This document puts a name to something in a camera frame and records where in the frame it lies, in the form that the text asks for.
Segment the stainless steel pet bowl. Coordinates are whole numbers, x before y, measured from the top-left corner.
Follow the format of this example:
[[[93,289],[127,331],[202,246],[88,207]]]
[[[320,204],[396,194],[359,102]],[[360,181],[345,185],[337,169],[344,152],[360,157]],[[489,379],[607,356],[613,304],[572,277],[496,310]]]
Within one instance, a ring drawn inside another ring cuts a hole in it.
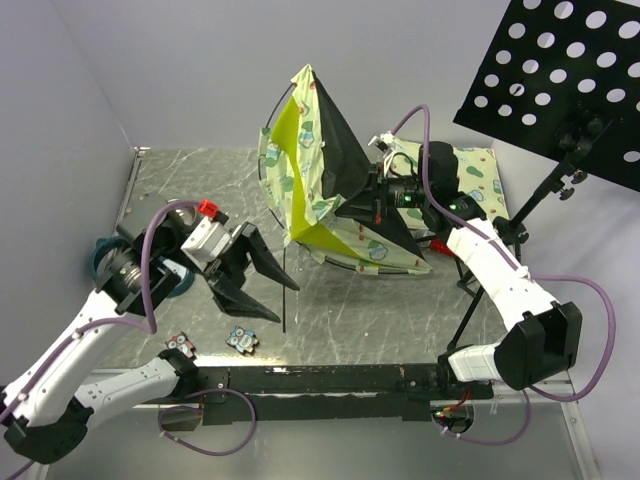
[[[177,208],[174,213],[181,219],[186,228],[193,227],[198,221],[198,212],[193,206]]]

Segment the red glitter microphone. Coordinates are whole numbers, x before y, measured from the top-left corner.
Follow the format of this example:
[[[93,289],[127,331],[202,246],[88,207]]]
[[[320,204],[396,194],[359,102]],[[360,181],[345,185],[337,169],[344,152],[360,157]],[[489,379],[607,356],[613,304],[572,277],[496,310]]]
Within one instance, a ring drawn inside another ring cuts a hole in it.
[[[438,238],[435,238],[435,239],[430,241],[429,249],[434,251],[434,252],[437,252],[437,253],[446,255],[448,257],[451,257],[451,258],[455,258],[456,257],[456,254],[446,245],[446,243],[443,242],[442,240],[438,239]]]

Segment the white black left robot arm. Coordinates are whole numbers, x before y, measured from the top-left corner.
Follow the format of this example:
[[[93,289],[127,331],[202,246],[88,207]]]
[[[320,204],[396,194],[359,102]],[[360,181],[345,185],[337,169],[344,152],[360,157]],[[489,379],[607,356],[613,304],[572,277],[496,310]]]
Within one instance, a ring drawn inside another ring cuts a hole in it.
[[[155,310],[179,285],[179,268],[204,279],[216,306],[232,317],[277,320],[245,293],[248,268],[296,288],[254,224],[229,227],[227,215],[207,200],[146,194],[132,203],[117,232],[113,259],[74,320],[2,390],[5,441],[34,463],[59,461],[91,429],[138,404],[161,398],[184,402],[196,394],[197,366],[178,347],[127,373],[97,383],[88,379],[128,331],[156,333]]]

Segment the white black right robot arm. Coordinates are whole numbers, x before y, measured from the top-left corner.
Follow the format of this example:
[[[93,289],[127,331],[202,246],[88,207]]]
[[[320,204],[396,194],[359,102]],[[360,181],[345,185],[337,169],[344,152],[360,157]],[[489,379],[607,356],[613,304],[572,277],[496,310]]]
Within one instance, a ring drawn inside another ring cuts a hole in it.
[[[369,168],[367,180],[336,214],[366,226],[388,227],[402,208],[416,208],[436,238],[479,283],[478,293],[496,306],[505,336],[487,345],[451,341],[439,360],[439,392],[458,398],[471,382],[502,381],[523,390],[574,366],[582,314],[561,304],[522,266],[494,229],[476,198],[459,187],[458,159],[451,145],[434,142],[419,151],[417,168],[401,175],[392,168],[401,155],[396,139],[371,141],[384,155]]]

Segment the black music stand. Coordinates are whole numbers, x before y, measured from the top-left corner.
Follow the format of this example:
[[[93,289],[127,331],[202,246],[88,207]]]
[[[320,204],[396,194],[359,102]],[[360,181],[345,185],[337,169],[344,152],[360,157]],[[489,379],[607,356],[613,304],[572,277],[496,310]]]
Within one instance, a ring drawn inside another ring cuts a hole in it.
[[[556,161],[510,221],[503,241],[528,240],[525,218],[549,194],[595,176],[639,188],[639,9],[621,1],[512,1],[456,124]]]

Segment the green patterned pet tent fabric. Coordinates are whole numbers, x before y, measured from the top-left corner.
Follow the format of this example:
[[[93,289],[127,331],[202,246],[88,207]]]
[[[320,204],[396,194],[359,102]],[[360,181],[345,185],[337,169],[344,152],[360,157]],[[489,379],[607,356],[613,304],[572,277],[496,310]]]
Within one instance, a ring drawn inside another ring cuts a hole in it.
[[[302,67],[290,83],[294,88],[272,135],[281,148],[281,161],[289,167],[285,190],[290,244],[384,266],[427,263],[376,233],[373,221],[335,215],[364,186],[372,163],[311,65]]]

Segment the red owl puzzle piece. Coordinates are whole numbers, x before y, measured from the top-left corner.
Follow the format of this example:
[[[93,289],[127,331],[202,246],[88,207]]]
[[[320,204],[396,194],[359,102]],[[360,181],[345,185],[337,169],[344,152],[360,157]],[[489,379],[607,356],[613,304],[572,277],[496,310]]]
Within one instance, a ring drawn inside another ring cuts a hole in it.
[[[195,357],[196,348],[187,334],[183,331],[169,338],[165,342],[165,345],[168,349],[177,349],[181,351],[188,358]]]

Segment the black tent pole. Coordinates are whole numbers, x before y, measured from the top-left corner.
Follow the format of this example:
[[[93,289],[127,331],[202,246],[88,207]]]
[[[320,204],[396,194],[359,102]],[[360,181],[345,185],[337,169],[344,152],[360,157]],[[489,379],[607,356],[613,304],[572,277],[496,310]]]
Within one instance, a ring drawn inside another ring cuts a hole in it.
[[[309,246],[307,244],[298,243],[310,257],[318,264],[327,264],[341,268],[359,275],[426,275],[433,271],[433,268],[424,261],[420,262],[417,267],[404,268],[384,266],[371,261],[354,259],[331,251],[326,251],[318,247]]]
[[[288,163],[281,161],[281,148],[272,141],[277,116],[286,105],[294,85],[289,83],[269,113],[267,120],[260,129],[258,144],[257,172],[259,186],[264,194],[267,209],[281,231],[281,267],[287,271],[287,247],[291,238],[288,234],[286,217],[286,190],[289,185]]]

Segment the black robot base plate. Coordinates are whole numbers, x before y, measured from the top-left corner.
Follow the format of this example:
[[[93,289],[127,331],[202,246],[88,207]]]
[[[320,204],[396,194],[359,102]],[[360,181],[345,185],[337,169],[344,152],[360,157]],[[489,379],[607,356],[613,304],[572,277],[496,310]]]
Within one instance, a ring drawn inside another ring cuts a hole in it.
[[[184,394],[211,388],[245,394],[259,421],[400,418],[430,421],[431,408],[490,400],[486,381],[460,382],[434,363],[206,366]]]

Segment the blue owl puzzle piece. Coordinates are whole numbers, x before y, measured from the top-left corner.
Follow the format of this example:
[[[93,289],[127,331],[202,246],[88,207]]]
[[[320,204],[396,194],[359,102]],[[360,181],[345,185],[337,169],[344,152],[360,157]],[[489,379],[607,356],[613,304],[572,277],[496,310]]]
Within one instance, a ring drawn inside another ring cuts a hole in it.
[[[235,326],[226,339],[226,344],[242,355],[253,355],[260,341],[253,331]]]

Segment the green patterned tent mat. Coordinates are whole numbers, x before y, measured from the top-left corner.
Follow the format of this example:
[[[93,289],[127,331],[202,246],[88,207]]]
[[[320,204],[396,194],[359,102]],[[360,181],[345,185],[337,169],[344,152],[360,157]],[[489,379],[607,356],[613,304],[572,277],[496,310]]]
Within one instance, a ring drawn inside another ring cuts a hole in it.
[[[400,175],[417,172],[420,144],[400,140],[399,145],[400,152],[394,155],[391,168]],[[495,151],[491,148],[454,147],[453,152],[458,159],[459,189],[469,194],[491,221],[497,216],[509,219]]]

